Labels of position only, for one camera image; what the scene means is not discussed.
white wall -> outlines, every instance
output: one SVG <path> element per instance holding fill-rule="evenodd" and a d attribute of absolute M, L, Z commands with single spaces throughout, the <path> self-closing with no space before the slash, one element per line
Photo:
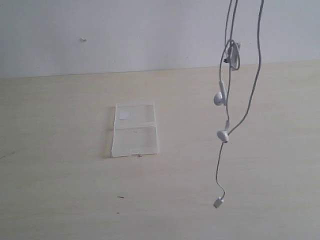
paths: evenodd
<path fill-rule="evenodd" d="M 319 65 L 263 65 L 217 210 L 216 68 L 0 80 L 0 239 L 319 240 Z M 255 71 L 234 73 L 232 126 Z M 160 153 L 106 158 L 115 103 L 144 99 Z"/>
<path fill-rule="evenodd" d="M 259 0 L 241 0 L 234 37 L 257 62 Z M 216 66 L 227 0 L 0 0 L 0 78 Z M 264 62 L 320 58 L 318 0 L 268 0 Z M 81 43 L 84 37 L 87 42 Z"/>

